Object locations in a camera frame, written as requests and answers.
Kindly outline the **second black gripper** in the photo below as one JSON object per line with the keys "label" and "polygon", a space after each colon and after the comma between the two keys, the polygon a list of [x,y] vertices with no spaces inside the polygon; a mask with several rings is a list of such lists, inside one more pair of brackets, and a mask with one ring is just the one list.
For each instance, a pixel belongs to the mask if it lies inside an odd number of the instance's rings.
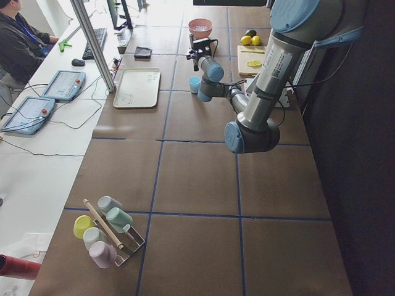
{"label": "second black gripper", "polygon": [[186,55],[186,59],[187,60],[193,59],[195,62],[197,62],[201,57],[211,56],[211,55],[212,55],[212,51],[209,47],[191,49],[190,54]]}

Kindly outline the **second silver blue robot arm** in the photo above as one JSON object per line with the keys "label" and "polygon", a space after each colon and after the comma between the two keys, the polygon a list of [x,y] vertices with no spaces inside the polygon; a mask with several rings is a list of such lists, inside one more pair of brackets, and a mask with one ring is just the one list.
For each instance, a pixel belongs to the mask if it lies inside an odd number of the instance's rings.
{"label": "second silver blue robot arm", "polygon": [[208,38],[192,39],[187,59],[202,70],[197,96],[209,102],[225,97],[237,119],[225,127],[225,144],[235,154],[266,152],[280,139],[278,125],[270,118],[299,58],[312,47],[352,44],[362,34],[366,1],[275,1],[272,28],[262,69],[246,96],[237,85],[221,83],[224,71],[215,61]]}

